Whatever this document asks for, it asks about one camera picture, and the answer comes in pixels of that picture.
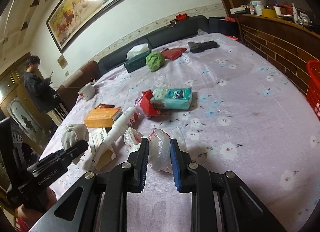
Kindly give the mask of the operator left hand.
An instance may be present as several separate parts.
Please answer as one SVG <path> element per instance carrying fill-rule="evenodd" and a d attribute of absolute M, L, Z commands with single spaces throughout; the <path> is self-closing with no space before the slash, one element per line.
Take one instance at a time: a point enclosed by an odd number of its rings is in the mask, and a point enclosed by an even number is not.
<path fill-rule="evenodd" d="M 47 188 L 44 192 L 45 209 L 49 210 L 56 202 L 55 192 L 51 188 Z M 17 213 L 28 228 L 31 228 L 43 216 L 43 213 L 25 208 L 24 205 L 18 207 Z"/>

